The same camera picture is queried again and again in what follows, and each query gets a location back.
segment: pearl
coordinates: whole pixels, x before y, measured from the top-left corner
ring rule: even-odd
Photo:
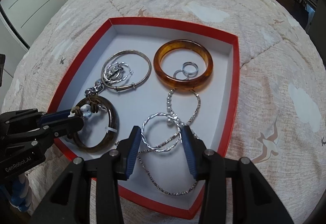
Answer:
[[[171,118],[167,118],[166,123],[168,126],[171,126],[174,124],[173,120]]]

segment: bird pattern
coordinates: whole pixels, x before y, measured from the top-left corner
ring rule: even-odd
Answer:
[[[269,160],[272,155],[277,156],[278,155],[278,128],[276,125],[277,118],[274,122],[274,132],[272,135],[270,135],[268,138],[264,136],[262,132],[260,132],[260,137],[257,139],[258,142],[262,144],[262,151],[261,154],[257,157],[255,157],[252,162],[254,164],[264,162]]]
[[[145,16],[144,16],[144,12],[146,11],[146,9],[143,10],[142,8],[138,11],[138,15],[137,15],[137,17],[145,17]]]
[[[326,145],[326,141],[324,141],[325,137],[322,137],[322,146]]]

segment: silver ring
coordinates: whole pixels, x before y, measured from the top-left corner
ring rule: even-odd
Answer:
[[[179,137],[178,139],[176,140],[176,142],[172,145],[172,146],[169,146],[169,147],[166,147],[164,149],[161,149],[159,147],[152,147],[150,144],[147,143],[147,140],[144,136],[144,130],[145,130],[145,125],[147,124],[147,122],[156,117],[156,116],[166,116],[167,118],[171,118],[172,120],[174,120],[174,123],[176,124],[177,128],[178,128],[178,134],[179,134]],[[156,152],[167,152],[167,151],[170,151],[173,147],[175,147],[175,145],[181,140],[181,128],[180,128],[180,125],[176,122],[175,118],[172,117],[171,115],[169,114],[165,114],[165,113],[156,113],[156,114],[153,114],[153,115],[150,115],[142,124],[142,127],[141,127],[141,139],[142,141],[144,142],[144,144],[146,145],[146,147],[148,147],[150,150],[153,150],[153,151],[156,151]]]
[[[125,66],[126,68],[128,68],[129,74],[126,76],[123,76],[123,73],[121,71],[118,71],[117,73],[112,75],[111,78],[109,78],[108,74],[111,73],[112,69],[115,69],[115,66]],[[103,79],[105,80],[105,83],[112,85],[112,84],[119,83],[121,81],[125,81],[128,78],[128,76],[130,76],[130,75],[132,75],[132,71],[128,64],[126,64],[125,62],[115,62],[111,65],[108,65],[105,68],[105,70],[103,72]]]
[[[193,66],[193,67],[195,68],[195,71],[193,71],[193,72],[188,72],[187,70],[185,70],[185,67],[186,67],[186,66]],[[190,77],[193,77],[193,76],[196,76],[196,75],[198,74],[198,66],[197,66],[197,64],[195,64],[194,62],[185,62],[185,63],[183,63],[181,69],[183,70],[184,75],[185,75],[185,76],[188,76],[188,77],[189,77],[189,76],[190,76]]]
[[[188,80],[189,79],[189,76],[187,76],[185,71],[182,70],[182,69],[178,69],[176,72],[174,72],[173,78],[177,79],[177,74],[180,73],[180,72],[182,72],[186,76],[186,78],[185,79],[178,79],[178,80]]]
[[[115,59],[116,57],[120,56],[120,55],[123,55],[123,54],[136,54],[136,55],[139,55],[141,56],[142,58],[144,58],[146,60],[146,62],[148,63],[148,72],[146,73],[145,77],[137,82],[137,83],[132,83],[132,84],[129,84],[129,85],[125,85],[125,86],[110,86],[108,85],[108,83],[105,82],[105,79],[104,79],[104,76],[103,76],[103,73],[105,71],[105,69],[107,68],[107,64]],[[109,88],[109,89],[114,89],[115,91],[120,91],[120,90],[126,90],[126,89],[130,89],[130,88],[136,88],[140,85],[142,85],[148,78],[149,78],[149,75],[151,74],[151,71],[152,71],[152,64],[151,64],[151,61],[149,60],[149,58],[144,55],[142,52],[139,52],[137,50],[124,50],[124,51],[120,51],[118,53],[115,53],[114,55],[112,55],[108,60],[105,61],[103,67],[102,67],[102,71],[101,71],[101,81],[103,82],[103,84],[105,85],[105,87]]]

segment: metal screw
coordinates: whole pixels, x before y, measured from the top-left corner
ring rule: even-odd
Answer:
[[[250,160],[249,160],[247,157],[242,157],[242,158],[241,158],[241,162],[242,162],[243,164],[249,164],[249,163],[250,163]]]
[[[205,153],[205,155],[207,155],[207,156],[212,156],[213,154],[214,154],[214,150],[211,150],[211,149],[206,149],[205,151],[204,151],[204,153]]]
[[[112,157],[115,157],[118,154],[119,154],[118,150],[110,150],[109,151],[109,155],[112,156]]]
[[[83,161],[83,159],[82,158],[80,158],[80,157],[77,157],[77,158],[74,158],[74,160],[72,161],[74,164],[79,164],[79,163],[81,163]]]

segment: silver chain necklace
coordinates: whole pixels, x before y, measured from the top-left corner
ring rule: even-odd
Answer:
[[[184,124],[178,118],[177,114],[172,110],[171,101],[172,101],[172,95],[174,94],[174,91],[175,91],[175,89],[170,90],[170,92],[169,92],[169,94],[167,96],[167,111],[169,112],[169,114],[171,116],[173,116],[173,118],[175,119],[175,121],[178,122],[178,124],[182,128],[184,125],[190,125],[194,121],[195,117],[197,116],[197,114],[199,112],[199,109],[200,109],[200,97],[199,97],[199,94],[198,93],[196,93],[194,90],[191,90],[193,92],[193,94],[195,94],[198,103],[197,103],[197,107],[196,107],[196,110],[194,111],[193,115],[190,117],[189,121],[186,124]],[[171,120],[171,118],[167,118],[167,124],[168,125],[171,125],[171,124],[173,125],[174,124],[174,121]],[[191,130],[191,132],[193,133],[194,137],[198,139],[198,136],[193,132],[193,130]],[[171,142],[173,139],[175,139],[178,135],[179,135],[179,133],[175,133],[173,136],[169,137],[166,141],[164,141],[163,143],[157,145],[155,148],[161,148],[161,147],[165,146],[166,144],[168,144],[169,142]],[[177,193],[168,192],[168,191],[164,190],[162,187],[160,187],[158,185],[158,183],[153,179],[153,176],[151,175],[151,173],[149,172],[149,170],[146,168],[144,162],[140,158],[140,154],[149,153],[149,152],[152,152],[152,151],[153,150],[151,150],[151,149],[140,151],[140,152],[138,152],[137,158],[138,158],[141,166],[143,167],[143,169],[146,171],[147,176],[149,177],[149,179],[151,180],[151,182],[155,185],[155,187],[158,190],[160,190],[161,192],[163,192],[166,195],[170,195],[170,196],[182,196],[182,195],[185,195],[185,194],[189,193],[191,190],[193,190],[196,187],[198,181],[195,181],[193,183],[193,185],[188,190],[183,191],[183,192],[177,192]]]

